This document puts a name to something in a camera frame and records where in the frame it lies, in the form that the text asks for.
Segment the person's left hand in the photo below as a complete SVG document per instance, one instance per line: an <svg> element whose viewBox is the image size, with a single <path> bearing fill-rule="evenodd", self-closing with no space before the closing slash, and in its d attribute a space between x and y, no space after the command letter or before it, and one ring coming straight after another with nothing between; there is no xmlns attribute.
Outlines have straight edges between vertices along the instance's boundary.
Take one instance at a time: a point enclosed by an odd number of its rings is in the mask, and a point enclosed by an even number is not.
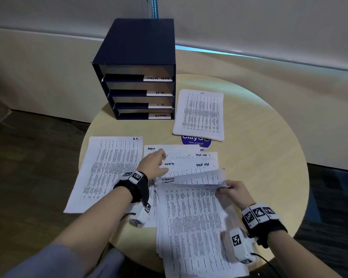
<svg viewBox="0 0 348 278"><path fill-rule="evenodd" d="M162 158L166 158L165 151L161 148L158 151L152 152L145 156L136 168L137 171L144 173L148 180L155 179L156 177L161 177L166 174L168 168L159 168L162 165Z"/></svg>

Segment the forearm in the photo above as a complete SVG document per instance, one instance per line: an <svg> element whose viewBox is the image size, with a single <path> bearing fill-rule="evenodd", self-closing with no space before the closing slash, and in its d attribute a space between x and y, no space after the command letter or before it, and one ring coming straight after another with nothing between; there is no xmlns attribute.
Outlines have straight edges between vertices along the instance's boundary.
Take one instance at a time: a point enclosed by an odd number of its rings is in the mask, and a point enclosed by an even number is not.
<svg viewBox="0 0 348 278"><path fill-rule="evenodd" d="M285 231L269 233L268 245L289 278L340 277Z"/></svg>
<svg viewBox="0 0 348 278"><path fill-rule="evenodd" d="M96 264L131 201L132 195L127 188L116 187L80 215L53 243L69 246L81 256L86 270L90 269Z"/></svg>

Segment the person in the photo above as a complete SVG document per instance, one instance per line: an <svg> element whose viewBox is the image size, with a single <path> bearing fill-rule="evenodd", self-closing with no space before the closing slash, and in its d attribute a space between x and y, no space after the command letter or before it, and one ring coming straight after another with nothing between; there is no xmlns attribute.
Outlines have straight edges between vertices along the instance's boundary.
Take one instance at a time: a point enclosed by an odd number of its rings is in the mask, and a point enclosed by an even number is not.
<svg viewBox="0 0 348 278"><path fill-rule="evenodd" d="M166 158L163 149L150 153L141 160L136 170L143 173L147 180L161 177L168 171L168 168L159 168L163 158ZM255 204L243 182L227 180L227 185L228 188L222 188L217 193L228 196L239 209ZM123 185L115 187L72 222L49 246L4 277L84 277L97 264L133 197L130 188ZM267 243L288 277L340 277L285 230L270 232ZM112 249L88 277L117 277L123 260L124 256L117 249Z"/></svg>

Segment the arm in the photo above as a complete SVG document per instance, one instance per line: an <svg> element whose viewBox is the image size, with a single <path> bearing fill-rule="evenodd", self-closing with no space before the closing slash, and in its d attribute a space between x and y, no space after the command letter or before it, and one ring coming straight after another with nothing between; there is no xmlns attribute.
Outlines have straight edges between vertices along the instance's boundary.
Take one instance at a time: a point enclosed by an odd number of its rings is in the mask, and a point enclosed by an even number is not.
<svg viewBox="0 0 348 278"><path fill-rule="evenodd" d="M227 195L241 210L255 203L243 182L227 180L227 185L229 188L222 188L218 193ZM268 245L288 277L340 277L285 231L270 232Z"/></svg>
<svg viewBox="0 0 348 278"><path fill-rule="evenodd" d="M137 170L143 172L148 180L160 177L168 171L167 168L158 167L162 164L162 158L166 158L163 149L148 154ZM85 271L89 270L97 263L132 199L127 188L116 187L62 231L53 243L76 251L85 265Z"/></svg>

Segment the hand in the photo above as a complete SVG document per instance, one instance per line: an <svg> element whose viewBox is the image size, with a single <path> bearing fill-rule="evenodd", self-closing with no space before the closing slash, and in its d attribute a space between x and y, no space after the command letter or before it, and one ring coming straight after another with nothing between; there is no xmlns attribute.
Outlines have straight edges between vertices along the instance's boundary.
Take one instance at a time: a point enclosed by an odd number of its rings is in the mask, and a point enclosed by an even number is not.
<svg viewBox="0 0 348 278"><path fill-rule="evenodd" d="M161 177L166 174L168 168L159 168L162 165L162 158L166 158L165 151L161 148L158 151L152 152L145 156L138 165L136 170L144 173L148 180L155 179L156 177Z"/></svg>
<svg viewBox="0 0 348 278"><path fill-rule="evenodd" d="M255 200L251 197L243 182L230 179L227 179L225 182L229 187L220 188L217 193L227 195L240 210L255 204Z"/></svg>

